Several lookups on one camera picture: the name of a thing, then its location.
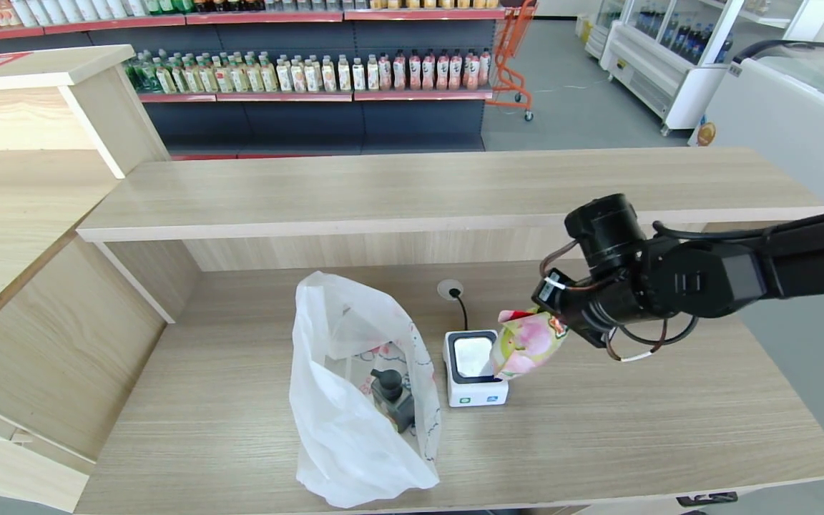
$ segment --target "orange shopping cart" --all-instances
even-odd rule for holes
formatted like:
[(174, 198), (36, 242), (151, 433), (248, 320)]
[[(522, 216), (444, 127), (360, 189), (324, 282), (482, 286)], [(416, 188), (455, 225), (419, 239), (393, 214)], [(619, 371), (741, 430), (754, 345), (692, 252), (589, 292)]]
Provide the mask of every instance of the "orange shopping cart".
[[(512, 59), (517, 55), (517, 49), (526, 36), (526, 30), (536, 14), (536, 0), (522, 0), (519, 6), (507, 6), (516, 2), (504, 2), (504, 25), (498, 31), (497, 43), (494, 47), (494, 82), (491, 91), (493, 98), (488, 101), (491, 105), (503, 107), (523, 107), (524, 119), (533, 121), (533, 95), (526, 90), (526, 79), (511, 68)], [(501, 94), (514, 92), (513, 102), (499, 100)]]

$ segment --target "blue bottle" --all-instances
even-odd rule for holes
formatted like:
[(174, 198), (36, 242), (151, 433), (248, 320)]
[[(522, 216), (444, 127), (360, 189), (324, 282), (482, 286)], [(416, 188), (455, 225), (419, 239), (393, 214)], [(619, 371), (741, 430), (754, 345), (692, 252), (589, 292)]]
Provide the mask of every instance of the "blue bottle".
[(727, 39), (723, 42), (723, 45), (720, 46), (720, 52), (718, 52), (718, 54), (717, 54), (717, 62), (725, 62), (726, 61), (727, 52), (730, 51), (732, 46), (733, 46), (733, 33), (730, 32), (727, 35)]

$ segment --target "gray floor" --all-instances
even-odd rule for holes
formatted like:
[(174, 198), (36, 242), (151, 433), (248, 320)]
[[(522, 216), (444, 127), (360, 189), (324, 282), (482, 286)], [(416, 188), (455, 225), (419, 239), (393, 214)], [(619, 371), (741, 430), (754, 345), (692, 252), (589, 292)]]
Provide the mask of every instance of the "gray floor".
[[(527, 123), (522, 111), (487, 107), (484, 124), (487, 149), (601, 149), (685, 144), (687, 133), (661, 137), (659, 122), (648, 108), (621, 86), (605, 82), (606, 73), (586, 56), (574, 38), (573, 22), (537, 20), (521, 55), (516, 67), (526, 75), (527, 87), (536, 92), (533, 106), (536, 118)], [(765, 301), (747, 308), (742, 316), (824, 428), (824, 297)], [(744, 496), (739, 503), (708, 508), (706, 512), (709, 515), (824, 514), (824, 481), (762, 490)], [(0, 515), (59, 513), (42, 506), (0, 499)]]

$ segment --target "display fridge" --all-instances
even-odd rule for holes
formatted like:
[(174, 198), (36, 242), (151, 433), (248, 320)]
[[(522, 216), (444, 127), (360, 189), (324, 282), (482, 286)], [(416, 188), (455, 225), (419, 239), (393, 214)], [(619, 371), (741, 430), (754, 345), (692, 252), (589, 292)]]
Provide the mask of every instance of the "display fridge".
[(629, 0), (599, 65), (660, 117), (667, 136), (697, 126), (736, 49), (813, 39), (822, 23), (824, 0)]
[(689, 144), (751, 147), (824, 202), (824, 43), (742, 50)]

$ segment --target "white cable tie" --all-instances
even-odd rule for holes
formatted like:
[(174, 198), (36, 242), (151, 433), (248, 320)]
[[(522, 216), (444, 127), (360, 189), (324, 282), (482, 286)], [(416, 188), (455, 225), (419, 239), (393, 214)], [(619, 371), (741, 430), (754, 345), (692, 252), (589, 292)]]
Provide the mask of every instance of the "white cable tie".
[(567, 284), (561, 284), (561, 283), (559, 283), (559, 281), (552, 280), (552, 278), (550, 278), (550, 277), (545, 277), (543, 280), (545, 280), (546, 283), (552, 284), (552, 286), (554, 286), (556, 288), (560, 288), (562, 290), (568, 290), (568, 285)]
[(631, 356), (631, 358), (622, 358), (622, 359), (621, 359), (621, 362), (622, 362), (622, 363), (628, 363), (629, 361), (637, 361), (637, 360), (639, 360), (639, 359), (644, 359), (644, 358), (647, 358), (647, 356), (649, 356), (649, 355), (653, 355), (653, 354), (654, 354), (654, 353), (652, 353), (652, 352), (650, 352), (650, 351), (647, 351), (647, 352), (644, 352), (644, 353), (639, 354), (639, 355), (633, 355), (633, 356)]

